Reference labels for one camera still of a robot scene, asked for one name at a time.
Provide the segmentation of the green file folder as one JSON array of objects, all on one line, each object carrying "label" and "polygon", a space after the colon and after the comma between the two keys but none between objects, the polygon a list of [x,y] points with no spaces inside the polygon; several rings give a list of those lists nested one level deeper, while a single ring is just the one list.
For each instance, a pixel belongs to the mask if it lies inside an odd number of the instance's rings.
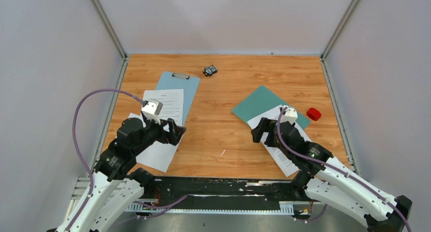
[{"label": "green file folder", "polygon": [[232,112],[249,127],[255,128],[261,117],[276,120],[282,106],[293,107],[261,85],[236,105]]}]

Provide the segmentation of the printed text paper sheet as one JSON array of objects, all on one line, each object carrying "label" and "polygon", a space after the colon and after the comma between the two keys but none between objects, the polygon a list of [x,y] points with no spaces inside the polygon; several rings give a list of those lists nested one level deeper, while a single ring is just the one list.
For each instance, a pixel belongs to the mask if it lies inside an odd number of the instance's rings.
[{"label": "printed text paper sheet", "polygon": [[[252,119],[247,121],[247,124],[254,129],[259,124],[261,118],[268,118],[271,120],[277,120],[278,116],[280,114],[280,107],[282,105],[278,105],[264,113],[261,113]],[[291,160],[289,160],[278,148],[275,147],[268,147],[264,142],[266,141],[268,136],[268,133],[263,133],[263,136],[260,140],[260,143],[265,147],[265,149],[269,152],[270,156],[273,158],[273,160],[276,162],[278,167],[281,169],[283,174],[288,177],[295,172],[297,172],[299,169],[297,166],[295,166]]]}]

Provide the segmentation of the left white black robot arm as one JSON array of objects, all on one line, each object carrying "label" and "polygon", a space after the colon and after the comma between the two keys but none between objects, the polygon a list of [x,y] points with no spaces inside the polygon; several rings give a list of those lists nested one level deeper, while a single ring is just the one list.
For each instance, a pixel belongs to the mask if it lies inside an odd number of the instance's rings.
[{"label": "left white black robot arm", "polygon": [[141,196],[152,197],[154,176],[143,168],[132,171],[136,157],[154,143],[176,146],[186,132],[174,119],[124,120],[117,137],[101,154],[86,191],[64,222],[53,231],[107,231]]}]

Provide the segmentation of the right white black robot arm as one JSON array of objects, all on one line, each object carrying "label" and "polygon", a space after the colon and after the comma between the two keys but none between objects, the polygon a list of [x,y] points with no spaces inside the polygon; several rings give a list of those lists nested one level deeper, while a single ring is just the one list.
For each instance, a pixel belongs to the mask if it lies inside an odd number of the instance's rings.
[{"label": "right white black robot arm", "polygon": [[290,186],[296,200],[316,199],[355,219],[368,231],[411,231],[412,201],[367,182],[322,145],[311,141],[296,123],[257,117],[248,121],[253,142],[262,143],[297,167]]}]

